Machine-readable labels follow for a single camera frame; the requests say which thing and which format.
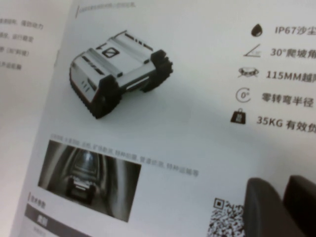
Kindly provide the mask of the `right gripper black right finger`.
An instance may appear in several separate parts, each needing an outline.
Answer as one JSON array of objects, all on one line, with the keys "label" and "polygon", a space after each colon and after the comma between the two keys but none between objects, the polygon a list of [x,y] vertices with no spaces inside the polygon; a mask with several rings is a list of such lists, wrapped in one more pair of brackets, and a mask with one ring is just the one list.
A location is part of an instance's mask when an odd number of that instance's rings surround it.
[{"label": "right gripper black right finger", "polygon": [[291,175],[283,204],[307,237],[316,235],[316,184],[301,175]]}]

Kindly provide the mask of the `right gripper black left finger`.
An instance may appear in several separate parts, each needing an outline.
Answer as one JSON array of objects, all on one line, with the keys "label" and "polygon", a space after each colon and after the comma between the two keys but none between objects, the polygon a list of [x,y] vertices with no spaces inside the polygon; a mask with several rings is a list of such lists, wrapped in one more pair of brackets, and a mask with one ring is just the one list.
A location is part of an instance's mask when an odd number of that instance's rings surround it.
[{"label": "right gripper black left finger", "polygon": [[299,228],[274,187],[261,178],[247,181],[242,219],[247,237],[298,237]]}]

